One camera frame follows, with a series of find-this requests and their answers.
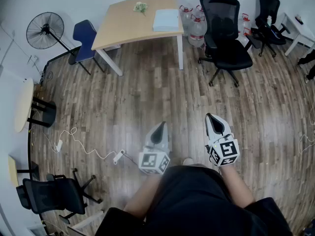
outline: office chair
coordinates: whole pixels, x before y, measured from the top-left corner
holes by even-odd
[[[205,13],[208,29],[204,35],[206,43],[205,55],[202,60],[213,62],[217,70],[209,82],[213,86],[213,80],[218,72],[226,70],[234,79],[234,85],[239,86],[233,70],[245,69],[252,66],[252,59],[247,50],[251,45],[258,48],[257,41],[247,36],[249,42],[246,47],[236,40],[238,37],[238,12],[240,3],[237,0],[200,0]]]
[[[92,51],[92,45],[96,37],[96,30],[89,20],[83,20],[74,26],[73,39],[82,43],[79,52],[76,55],[75,62],[82,62],[87,59],[93,59],[102,72],[104,70],[94,58],[95,52]]]
[[[282,25],[282,29],[278,30],[274,23],[277,20],[277,13],[280,6],[279,0],[259,0],[260,3],[260,15],[256,18],[256,25],[258,29],[252,29],[253,37],[262,42],[261,51],[259,56],[261,57],[265,45],[273,52],[272,57],[277,54],[270,44],[284,45],[286,43],[285,38],[281,35],[285,30],[290,34],[288,28]],[[267,17],[271,16],[272,24],[267,24]]]
[[[102,199],[95,200],[90,195],[84,192],[84,189],[90,182],[96,178],[92,175],[82,187],[80,187],[75,173],[78,170],[75,168],[73,172],[74,179],[66,178],[65,175],[47,175],[47,182],[33,181],[23,179],[23,185],[16,187],[21,205],[26,209],[31,209],[35,214],[40,214],[49,210],[64,210],[71,211],[71,214],[59,218],[66,224],[70,224],[69,218],[75,214],[85,214],[83,197],[86,197],[97,204],[102,203]]]

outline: black mesh office chair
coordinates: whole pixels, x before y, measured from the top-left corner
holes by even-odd
[[[71,211],[71,214],[65,217],[59,215],[59,217],[66,224],[70,224],[70,217],[75,214],[85,214],[87,204],[84,203],[83,197],[100,204],[102,199],[95,200],[84,192],[84,189],[96,178],[95,175],[80,187],[75,175],[77,169],[72,172],[74,179],[66,178],[64,175],[54,176],[52,174],[47,175],[47,182],[23,179],[23,185],[16,188],[22,206],[31,209],[35,214],[49,210],[67,209]]]
[[[271,47],[270,44],[275,45],[284,45],[285,38],[281,35],[285,30],[290,34],[288,28],[282,25],[282,29],[278,30],[274,23],[277,20],[277,13],[280,6],[280,0],[259,0],[260,3],[260,15],[256,18],[256,25],[258,29],[252,29],[253,37],[262,42],[261,51],[259,56],[261,57],[265,45],[273,52],[272,57],[275,57],[277,54],[275,50]],[[267,18],[271,16],[272,24],[269,26],[267,24]]]
[[[258,48],[257,41],[250,36],[247,36],[249,42],[246,47],[236,40],[240,3],[237,0],[200,0],[200,4],[206,16],[208,29],[204,36],[207,58],[199,58],[198,63],[205,60],[213,62],[217,67],[209,86],[213,86],[213,80],[223,69],[232,76],[234,85],[238,87],[239,82],[232,71],[251,67],[252,59],[247,50],[251,45]]]

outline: black pants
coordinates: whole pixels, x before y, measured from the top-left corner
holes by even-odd
[[[310,54],[307,54],[305,58],[301,58],[298,62],[298,64],[306,64],[308,62],[311,62],[315,59],[315,50],[312,50]],[[312,80],[315,77],[315,66],[313,66],[309,72],[309,74],[306,76],[309,80]]]

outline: white cube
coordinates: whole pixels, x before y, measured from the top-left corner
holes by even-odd
[[[144,152],[139,153],[139,169],[149,175],[162,175],[169,162],[170,159],[167,153],[160,150],[148,152],[147,149],[144,149]]]
[[[240,155],[237,139],[212,144],[209,154],[211,162],[216,166],[234,163]]]

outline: black shirt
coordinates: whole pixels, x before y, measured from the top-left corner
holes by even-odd
[[[110,208],[95,236],[111,234],[292,235],[272,198],[259,200],[242,209],[233,204],[216,171],[191,166],[167,169],[146,222]]]

